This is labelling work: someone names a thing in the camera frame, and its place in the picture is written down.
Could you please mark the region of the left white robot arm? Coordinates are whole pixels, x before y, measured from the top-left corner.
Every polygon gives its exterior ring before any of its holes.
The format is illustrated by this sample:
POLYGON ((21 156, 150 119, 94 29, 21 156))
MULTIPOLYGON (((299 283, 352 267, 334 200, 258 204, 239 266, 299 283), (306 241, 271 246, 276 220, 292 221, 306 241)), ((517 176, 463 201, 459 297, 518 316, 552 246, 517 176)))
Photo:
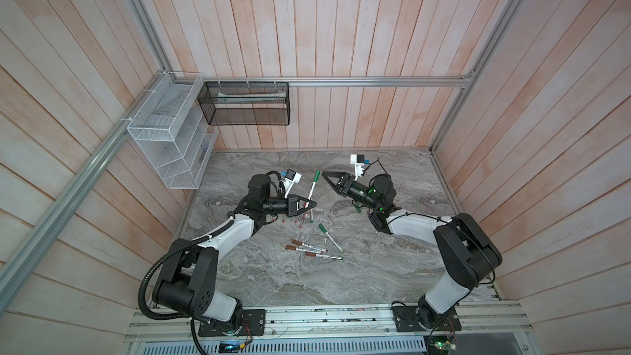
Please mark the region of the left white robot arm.
POLYGON ((189 318, 218 322, 229 330, 242 324, 243 303, 216 288, 218 264, 240 243, 270 222, 271 216, 296 217, 316 202, 284 194, 284 185, 271 195, 271 174, 256 174, 247 194, 219 227, 192 240, 180 238, 149 269, 139 287, 141 312, 152 320, 189 318))

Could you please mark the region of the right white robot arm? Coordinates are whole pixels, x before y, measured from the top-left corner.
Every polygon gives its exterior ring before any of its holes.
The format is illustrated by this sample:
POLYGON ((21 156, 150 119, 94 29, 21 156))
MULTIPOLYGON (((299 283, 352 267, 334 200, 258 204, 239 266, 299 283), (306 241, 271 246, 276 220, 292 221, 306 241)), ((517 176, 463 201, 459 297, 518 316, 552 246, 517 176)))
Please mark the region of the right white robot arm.
POLYGON ((427 330, 446 320, 457 303, 493 276, 503 262, 501 252, 471 215, 441 218, 395 205, 397 192, 388 174, 377 175, 367 185, 345 172, 325 171, 321 177, 337 194, 368 208, 368 219, 377 231, 438 247, 445 273, 418 301, 417 320, 427 330))

